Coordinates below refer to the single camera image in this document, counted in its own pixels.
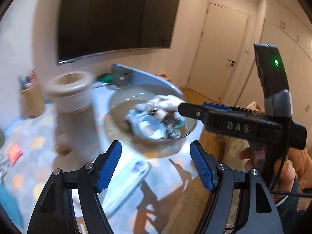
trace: black tv screen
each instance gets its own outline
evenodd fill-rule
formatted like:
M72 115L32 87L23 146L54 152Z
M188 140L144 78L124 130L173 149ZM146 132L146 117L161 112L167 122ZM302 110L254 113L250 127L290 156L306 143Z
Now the black tv screen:
M169 48L179 0L62 0L59 63L124 49Z

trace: screw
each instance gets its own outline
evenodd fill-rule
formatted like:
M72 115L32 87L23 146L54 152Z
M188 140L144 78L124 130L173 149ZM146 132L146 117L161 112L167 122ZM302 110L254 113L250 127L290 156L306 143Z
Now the screw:
M92 163L86 163L85 164L85 168L86 169L91 169L91 168L93 168L93 164Z
M250 169L249 171L252 175L258 175L258 171L256 169Z
M53 171L53 174L54 174L54 175L60 174L60 169L55 169L55 170Z
M227 166L225 164L223 164L223 163L218 164L217 167L220 170L225 170L227 168Z

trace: pen holder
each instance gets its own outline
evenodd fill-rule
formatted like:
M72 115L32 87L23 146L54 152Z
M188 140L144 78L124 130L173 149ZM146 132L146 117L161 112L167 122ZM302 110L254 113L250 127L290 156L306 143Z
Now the pen holder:
M40 85L38 83L26 90L21 90L20 93L29 117L36 118L43 114L44 100L41 96Z

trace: black door handle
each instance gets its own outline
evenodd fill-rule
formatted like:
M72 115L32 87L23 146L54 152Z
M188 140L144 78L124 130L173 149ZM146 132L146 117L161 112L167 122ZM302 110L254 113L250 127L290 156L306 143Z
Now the black door handle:
M231 66L233 67L234 66L234 64L235 64L235 61L232 61L232 60L230 60L230 59L228 59L230 62L232 62L232 64L231 64Z

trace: human hand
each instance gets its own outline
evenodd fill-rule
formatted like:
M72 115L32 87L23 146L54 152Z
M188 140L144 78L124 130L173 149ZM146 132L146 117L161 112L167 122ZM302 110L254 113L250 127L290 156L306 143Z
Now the human hand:
M249 171L250 169L253 168L253 162L252 162L252 153L250 151L250 147L247 147L246 149L244 149L243 151L241 151L239 153L239 159L248 159L248 161L245 163L245 171ZM280 168L282 161L280 159L278 159L275 164L274 164L274 174L277 175L278 170ZM296 176L296 172L294 170L294 168L288 164L288 163L284 163L283 169L280 173L279 179L280 179L280 185L278 190L279 191L286 191L286 192L290 192L293 185L294 185L294 178ZM274 200L279 200L282 196L280 195L274 195L273 199Z

